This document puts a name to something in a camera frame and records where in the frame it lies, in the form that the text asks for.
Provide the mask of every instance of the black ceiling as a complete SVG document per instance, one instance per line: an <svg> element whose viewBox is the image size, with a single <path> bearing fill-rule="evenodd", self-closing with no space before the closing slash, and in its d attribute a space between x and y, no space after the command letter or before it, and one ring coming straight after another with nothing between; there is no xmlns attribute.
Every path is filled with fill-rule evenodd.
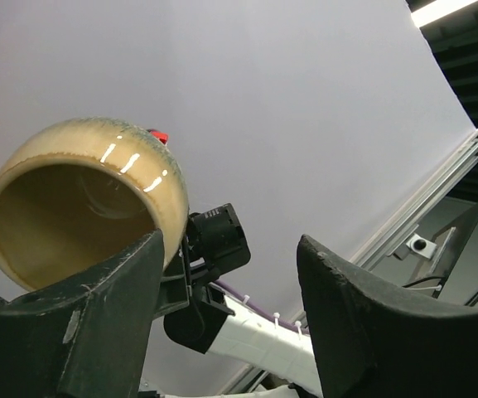
<svg viewBox="0 0 478 398"><path fill-rule="evenodd" d="M407 0L412 11L432 0ZM437 63L478 127L478 2L421 28ZM478 201L478 165L449 193Z"/></svg>

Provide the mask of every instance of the ceiling light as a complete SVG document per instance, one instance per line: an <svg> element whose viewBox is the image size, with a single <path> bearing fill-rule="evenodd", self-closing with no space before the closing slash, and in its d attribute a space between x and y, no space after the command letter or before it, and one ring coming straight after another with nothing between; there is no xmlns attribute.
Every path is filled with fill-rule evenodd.
<svg viewBox="0 0 478 398"><path fill-rule="evenodd" d="M474 2L478 2L478 0L436 0L412 12L412 19L416 27L424 27L428 23L443 18L454 11L461 10Z"/></svg>

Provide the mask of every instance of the glossy glaze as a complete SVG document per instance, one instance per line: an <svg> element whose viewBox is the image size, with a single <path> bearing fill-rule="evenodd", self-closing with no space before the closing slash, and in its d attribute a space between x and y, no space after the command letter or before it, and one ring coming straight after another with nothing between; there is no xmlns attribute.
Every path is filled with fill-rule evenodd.
<svg viewBox="0 0 478 398"><path fill-rule="evenodd" d="M0 268L40 289L158 227L165 264L188 214L167 147L121 120L72 119L27 140L0 170Z"/></svg>

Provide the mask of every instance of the white backdrop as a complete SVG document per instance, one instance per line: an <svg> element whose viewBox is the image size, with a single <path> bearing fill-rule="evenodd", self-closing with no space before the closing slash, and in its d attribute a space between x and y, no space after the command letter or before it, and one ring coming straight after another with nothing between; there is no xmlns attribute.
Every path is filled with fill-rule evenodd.
<svg viewBox="0 0 478 398"><path fill-rule="evenodd" d="M0 165L88 115L171 135L192 210L230 201L244 224L253 258L226 279L283 317L302 233L349 258L474 130L403 0L0 2ZM145 377L168 393L241 366L152 327Z"/></svg>

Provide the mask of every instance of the red object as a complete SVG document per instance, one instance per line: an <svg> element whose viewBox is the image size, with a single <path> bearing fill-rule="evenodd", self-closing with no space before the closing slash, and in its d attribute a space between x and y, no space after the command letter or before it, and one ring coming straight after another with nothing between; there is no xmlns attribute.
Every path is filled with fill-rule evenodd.
<svg viewBox="0 0 478 398"><path fill-rule="evenodd" d="M147 130L150 134L152 134L154 137L159 139L163 145L167 145L167 141L169 140L169 134L162 133L161 131L157 131L154 129L149 129Z"/></svg>

